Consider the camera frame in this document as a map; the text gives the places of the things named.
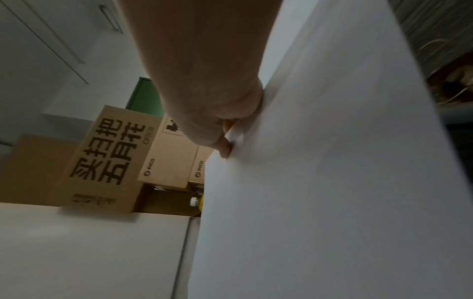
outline metal handle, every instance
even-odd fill
[[[110,19],[110,17],[108,16],[108,14],[105,12],[106,9],[108,9],[105,5],[103,4],[100,4],[99,5],[99,9],[100,11],[102,12],[102,14],[105,16],[105,18],[107,19],[107,21],[110,23],[110,25],[112,26],[113,30],[114,31],[117,31],[121,34],[123,34],[123,31],[122,29],[120,28],[120,25],[118,24],[117,20],[115,19],[115,17],[113,16],[112,13],[110,13],[110,15],[112,16],[112,19],[113,21]]]

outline white board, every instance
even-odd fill
[[[170,299],[188,221],[0,203],[0,298]]]
[[[386,1],[320,0],[228,137],[190,299],[473,298],[470,194]]]

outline gray wood surface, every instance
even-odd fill
[[[389,2],[424,76],[473,50],[472,0]]]

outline skin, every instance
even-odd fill
[[[258,108],[258,70],[281,0],[118,0],[165,111],[226,158],[224,132]]]

